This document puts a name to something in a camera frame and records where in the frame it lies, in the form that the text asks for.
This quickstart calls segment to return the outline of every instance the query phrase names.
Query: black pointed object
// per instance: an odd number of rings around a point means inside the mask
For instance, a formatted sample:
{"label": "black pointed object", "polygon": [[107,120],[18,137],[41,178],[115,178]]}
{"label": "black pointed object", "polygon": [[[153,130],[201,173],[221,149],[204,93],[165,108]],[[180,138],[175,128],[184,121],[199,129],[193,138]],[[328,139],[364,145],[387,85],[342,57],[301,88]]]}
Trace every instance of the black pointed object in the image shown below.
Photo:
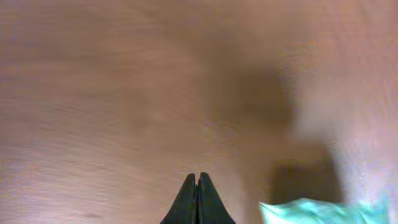
{"label": "black pointed object", "polygon": [[226,211],[210,176],[188,174],[166,217],[160,224],[235,224]]}

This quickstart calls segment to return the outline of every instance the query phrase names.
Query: teal object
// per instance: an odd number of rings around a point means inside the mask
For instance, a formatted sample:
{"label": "teal object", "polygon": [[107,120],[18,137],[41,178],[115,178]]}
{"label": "teal object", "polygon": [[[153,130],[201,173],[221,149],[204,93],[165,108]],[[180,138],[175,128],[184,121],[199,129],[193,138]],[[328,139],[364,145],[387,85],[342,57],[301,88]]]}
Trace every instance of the teal object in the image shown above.
{"label": "teal object", "polygon": [[266,224],[388,224],[388,201],[377,205],[359,203],[342,206],[330,202],[299,199],[283,205],[260,202],[260,211]]}

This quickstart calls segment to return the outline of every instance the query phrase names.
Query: turquoise plastic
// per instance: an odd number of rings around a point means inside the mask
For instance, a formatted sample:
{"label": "turquoise plastic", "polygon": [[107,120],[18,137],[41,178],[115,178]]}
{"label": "turquoise plastic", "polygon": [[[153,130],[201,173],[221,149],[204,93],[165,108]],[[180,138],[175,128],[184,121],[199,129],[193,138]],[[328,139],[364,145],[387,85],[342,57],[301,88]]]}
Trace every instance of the turquoise plastic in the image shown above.
{"label": "turquoise plastic", "polygon": [[266,224],[389,223],[387,200],[381,200],[377,205],[359,203],[349,207],[303,198],[283,205],[260,202],[260,211]]}

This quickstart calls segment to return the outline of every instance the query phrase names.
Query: blurry brown background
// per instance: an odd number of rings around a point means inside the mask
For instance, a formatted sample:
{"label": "blurry brown background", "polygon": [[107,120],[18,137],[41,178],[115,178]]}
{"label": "blurry brown background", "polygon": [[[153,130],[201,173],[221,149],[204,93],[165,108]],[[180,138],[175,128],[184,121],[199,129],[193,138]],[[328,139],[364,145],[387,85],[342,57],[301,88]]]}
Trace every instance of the blurry brown background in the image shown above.
{"label": "blurry brown background", "polygon": [[344,67],[347,22],[391,20],[356,2],[0,1],[0,223],[158,223],[202,171],[237,223],[340,201],[325,147],[288,135],[286,86]]}

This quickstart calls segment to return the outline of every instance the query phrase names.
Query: wooden floor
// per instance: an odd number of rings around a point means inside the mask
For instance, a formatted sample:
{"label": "wooden floor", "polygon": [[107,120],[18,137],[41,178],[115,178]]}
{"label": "wooden floor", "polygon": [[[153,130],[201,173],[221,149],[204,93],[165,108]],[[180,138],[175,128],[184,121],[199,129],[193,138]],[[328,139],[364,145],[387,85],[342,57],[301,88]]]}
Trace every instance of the wooden floor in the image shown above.
{"label": "wooden floor", "polygon": [[191,172],[237,223],[342,200],[280,79],[284,41],[311,70],[303,15],[329,6],[278,2],[0,1],[0,223],[158,223]]}

